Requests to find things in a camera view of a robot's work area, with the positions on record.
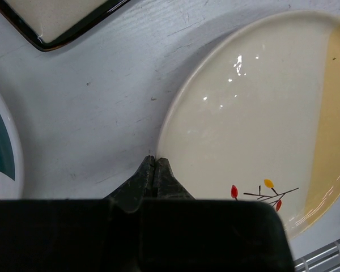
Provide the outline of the cream floral square plate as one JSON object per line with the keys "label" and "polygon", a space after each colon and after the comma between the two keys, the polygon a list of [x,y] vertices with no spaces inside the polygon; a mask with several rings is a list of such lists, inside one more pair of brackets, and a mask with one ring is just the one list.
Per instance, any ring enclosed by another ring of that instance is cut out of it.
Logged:
{"label": "cream floral square plate", "polygon": [[0,0],[0,13],[37,50],[49,52],[76,40],[128,2]]}

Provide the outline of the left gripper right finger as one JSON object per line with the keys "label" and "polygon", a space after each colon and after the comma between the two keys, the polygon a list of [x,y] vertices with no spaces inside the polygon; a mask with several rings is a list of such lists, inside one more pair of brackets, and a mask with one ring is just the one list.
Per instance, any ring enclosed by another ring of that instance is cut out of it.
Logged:
{"label": "left gripper right finger", "polygon": [[155,162],[152,196],[160,199],[194,199],[175,178],[166,158],[160,158]]}

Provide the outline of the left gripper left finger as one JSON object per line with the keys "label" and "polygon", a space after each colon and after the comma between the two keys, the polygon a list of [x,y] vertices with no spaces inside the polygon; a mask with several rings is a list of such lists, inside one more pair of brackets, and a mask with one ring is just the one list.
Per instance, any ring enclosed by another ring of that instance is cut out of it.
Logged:
{"label": "left gripper left finger", "polygon": [[151,196],[152,183],[155,173],[155,158],[146,156],[136,172],[117,189],[106,196],[121,210],[133,213],[138,210],[142,199]]}

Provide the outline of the yellow cream round plate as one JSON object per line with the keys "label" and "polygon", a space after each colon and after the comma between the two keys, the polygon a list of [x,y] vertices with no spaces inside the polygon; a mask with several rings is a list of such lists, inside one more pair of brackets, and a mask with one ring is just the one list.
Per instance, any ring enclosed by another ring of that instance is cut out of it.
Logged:
{"label": "yellow cream round plate", "polygon": [[289,11],[228,36],[192,72],[156,158],[197,199],[261,201],[295,237],[340,195],[340,17]]}

